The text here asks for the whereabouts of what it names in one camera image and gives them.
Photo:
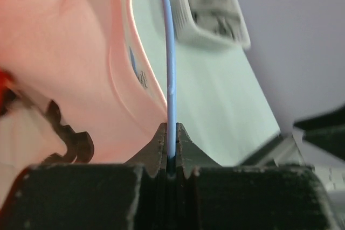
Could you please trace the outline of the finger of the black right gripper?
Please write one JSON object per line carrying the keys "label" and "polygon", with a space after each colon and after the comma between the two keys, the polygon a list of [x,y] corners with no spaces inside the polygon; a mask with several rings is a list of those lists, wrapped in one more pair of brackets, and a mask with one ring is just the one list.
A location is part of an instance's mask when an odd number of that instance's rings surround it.
{"label": "finger of the black right gripper", "polygon": [[86,131],[76,133],[71,126],[62,125],[60,108],[53,100],[49,102],[46,110],[42,110],[24,92],[17,90],[16,95],[21,98],[26,106],[34,107],[39,111],[67,147],[64,155],[53,153],[42,161],[43,164],[87,164],[91,161],[94,155],[94,144],[89,133]]}

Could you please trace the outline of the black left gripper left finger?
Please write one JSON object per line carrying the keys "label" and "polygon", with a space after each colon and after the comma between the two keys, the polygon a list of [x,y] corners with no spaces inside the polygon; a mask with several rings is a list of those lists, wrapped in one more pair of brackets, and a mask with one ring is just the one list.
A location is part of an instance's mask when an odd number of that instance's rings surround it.
{"label": "black left gripper left finger", "polygon": [[165,126],[124,164],[25,168],[1,208],[1,229],[159,229]]}

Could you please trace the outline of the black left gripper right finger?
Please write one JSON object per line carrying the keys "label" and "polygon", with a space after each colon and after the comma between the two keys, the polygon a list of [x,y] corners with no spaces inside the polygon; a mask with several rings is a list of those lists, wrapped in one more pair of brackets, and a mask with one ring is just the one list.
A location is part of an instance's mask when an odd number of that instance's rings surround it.
{"label": "black left gripper right finger", "polygon": [[310,166],[261,163],[278,144],[269,143],[243,166],[222,167],[180,127],[179,229],[344,229]]}

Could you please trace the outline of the blue hanger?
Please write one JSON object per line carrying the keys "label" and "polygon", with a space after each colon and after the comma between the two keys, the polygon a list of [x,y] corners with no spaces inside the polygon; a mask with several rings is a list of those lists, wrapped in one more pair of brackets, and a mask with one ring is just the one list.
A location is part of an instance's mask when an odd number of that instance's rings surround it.
{"label": "blue hanger", "polygon": [[176,156],[176,57],[173,16],[170,0],[161,0],[164,15],[165,49],[167,59],[167,155],[168,160]]}

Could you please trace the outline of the grey t shirt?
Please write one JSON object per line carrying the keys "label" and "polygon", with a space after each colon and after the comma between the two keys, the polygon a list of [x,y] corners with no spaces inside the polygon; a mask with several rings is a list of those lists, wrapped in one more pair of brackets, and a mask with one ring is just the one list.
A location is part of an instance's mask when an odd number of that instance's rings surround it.
{"label": "grey t shirt", "polygon": [[230,0],[188,0],[195,24],[203,30],[235,39],[234,27],[240,24],[239,13]]}

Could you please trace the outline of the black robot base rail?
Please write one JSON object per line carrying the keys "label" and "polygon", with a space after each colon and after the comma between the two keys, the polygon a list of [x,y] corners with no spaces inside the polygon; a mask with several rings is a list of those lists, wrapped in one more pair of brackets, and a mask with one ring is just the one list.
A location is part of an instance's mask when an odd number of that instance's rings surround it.
{"label": "black robot base rail", "polygon": [[296,121],[291,134],[278,134],[240,164],[310,166],[344,208],[344,106]]}

